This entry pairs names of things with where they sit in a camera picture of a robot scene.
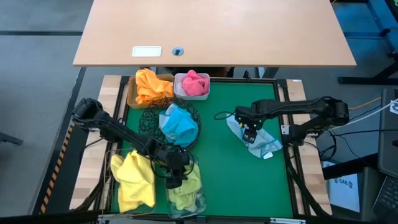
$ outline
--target blue cloth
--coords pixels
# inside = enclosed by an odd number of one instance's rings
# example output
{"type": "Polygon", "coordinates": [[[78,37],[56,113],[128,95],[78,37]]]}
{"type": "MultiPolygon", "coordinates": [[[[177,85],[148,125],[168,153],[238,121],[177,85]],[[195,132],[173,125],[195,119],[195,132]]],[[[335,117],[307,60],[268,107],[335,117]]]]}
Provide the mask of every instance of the blue cloth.
{"type": "Polygon", "coordinates": [[[188,147],[198,136],[198,124],[191,114],[174,103],[160,112],[159,128],[169,143],[181,147],[188,147]]]}

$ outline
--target fabric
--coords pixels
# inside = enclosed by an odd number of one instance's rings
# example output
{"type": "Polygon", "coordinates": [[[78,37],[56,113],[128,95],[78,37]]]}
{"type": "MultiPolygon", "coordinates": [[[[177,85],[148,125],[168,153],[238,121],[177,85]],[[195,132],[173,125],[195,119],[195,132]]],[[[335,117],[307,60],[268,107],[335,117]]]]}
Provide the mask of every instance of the fabric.
{"type": "Polygon", "coordinates": [[[194,70],[189,70],[182,80],[182,88],[188,96],[203,96],[209,93],[209,78],[200,77],[194,70]]]}
{"type": "Polygon", "coordinates": [[[120,212],[136,209],[143,203],[155,205],[155,177],[150,162],[137,151],[129,152],[125,159],[120,155],[111,158],[111,170],[120,183],[118,202],[120,212]]]}
{"type": "Polygon", "coordinates": [[[148,68],[136,73],[137,103],[150,103],[162,98],[173,97],[173,86],[169,81],[159,80],[155,72],[148,68]]]}
{"type": "MultiPolygon", "coordinates": [[[[191,167],[186,166],[187,171],[190,172],[191,167]]],[[[197,164],[193,166],[193,170],[187,175],[187,180],[182,180],[182,185],[174,188],[167,189],[169,200],[175,203],[177,210],[188,210],[194,212],[197,210],[195,201],[197,199],[197,192],[201,189],[200,171],[197,164]]]]}
{"type": "Polygon", "coordinates": [[[243,144],[248,147],[249,152],[258,158],[267,159],[270,157],[268,153],[282,149],[282,144],[278,140],[274,139],[264,129],[260,129],[257,131],[257,137],[256,140],[254,140],[254,143],[248,143],[246,141],[243,141],[242,136],[245,127],[241,128],[239,126],[239,123],[235,120],[234,115],[226,119],[226,124],[228,125],[230,130],[240,140],[242,140],[243,144]]]}
{"type": "Polygon", "coordinates": [[[191,114],[172,103],[159,114],[159,128],[166,140],[174,145],[188,147],[198,136],[198,124],[191,114]]]}

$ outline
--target white label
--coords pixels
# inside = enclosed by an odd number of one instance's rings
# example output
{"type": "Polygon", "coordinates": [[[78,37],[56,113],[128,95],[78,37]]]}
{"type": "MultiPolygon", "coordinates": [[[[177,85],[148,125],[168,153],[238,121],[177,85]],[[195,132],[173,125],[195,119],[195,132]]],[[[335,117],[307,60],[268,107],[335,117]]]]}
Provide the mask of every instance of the white label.
{"type": "Polygon", "coordinates": [[[398,114],[398,102],[394,102],[394,100],[391,100],[390,112],[398,114]]]}
{"type": "MultiPolygon", "coordinates": [[[[324,167],[335,165],[332,162],[324,162],[324,167]]],[[[358,178],[356,174],[346,175],[327,180],[329,185],[329,198],[332,205],[360,212],[358,178]]]]}
{"type": "Polygon", "coordinates": [[[162,55],[161,46],[134,46],[132,48],[133,57],[160,57],[162,55]]]}
{"type": "Polygon", "coordinates": [[[268,152],[267,154],[265,154],[262,158],[263,159],[268,159],[271,158],[273,156],[272,152],[268,152]]]}

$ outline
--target orange cloth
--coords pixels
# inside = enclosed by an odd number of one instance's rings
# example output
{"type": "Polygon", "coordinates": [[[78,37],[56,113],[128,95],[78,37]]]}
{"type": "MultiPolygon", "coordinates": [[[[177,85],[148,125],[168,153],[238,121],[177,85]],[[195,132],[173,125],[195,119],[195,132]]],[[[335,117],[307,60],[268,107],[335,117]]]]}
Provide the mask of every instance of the orange cloth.
{"type": "Polygon", "coordinates": [[[167,96],[173,97],[173,86],[169,81],[159,80],[155,72],[148,68],[140,69],[136,73],[137,103],[150,103],[167,96]]]}

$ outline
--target yellow and black striped tape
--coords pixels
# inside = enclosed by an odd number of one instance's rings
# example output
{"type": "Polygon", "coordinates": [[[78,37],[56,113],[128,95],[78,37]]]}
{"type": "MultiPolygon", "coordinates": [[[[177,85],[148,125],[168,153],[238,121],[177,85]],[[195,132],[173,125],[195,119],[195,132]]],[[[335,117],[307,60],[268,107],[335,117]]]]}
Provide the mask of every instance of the yellow and black striped tape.
{"type": "Polygon", "coordinates": [[[65,136],[65,140],[63,140],[62,150],[60,152],[60,155],[58,156],[58,161],[57,161],[57,163],[55,165],[54,172],[52,173],[49,186],[47,187],[47,191],[46,191],[46,194],[44,196],[43,204],[40,207],[39,214],[44,214],[45,213],[45,208],[49,204],[49,200],[50,200],[50,197],[51,197],[51,192],[52,192],[52,189],[54,188],[54,183],[57,180],[57,175],[60,172],[60,168],[61,168],[61,165],[62,165],[63,157],[65,155],[65,152],[66,152],[67,148],[68,148],[70,135],[72,134],[72,130],[73,130],[74,126],[75,126],[75,123],[72,123],[71,125],[69,125],[67,135],[65,136]]]}

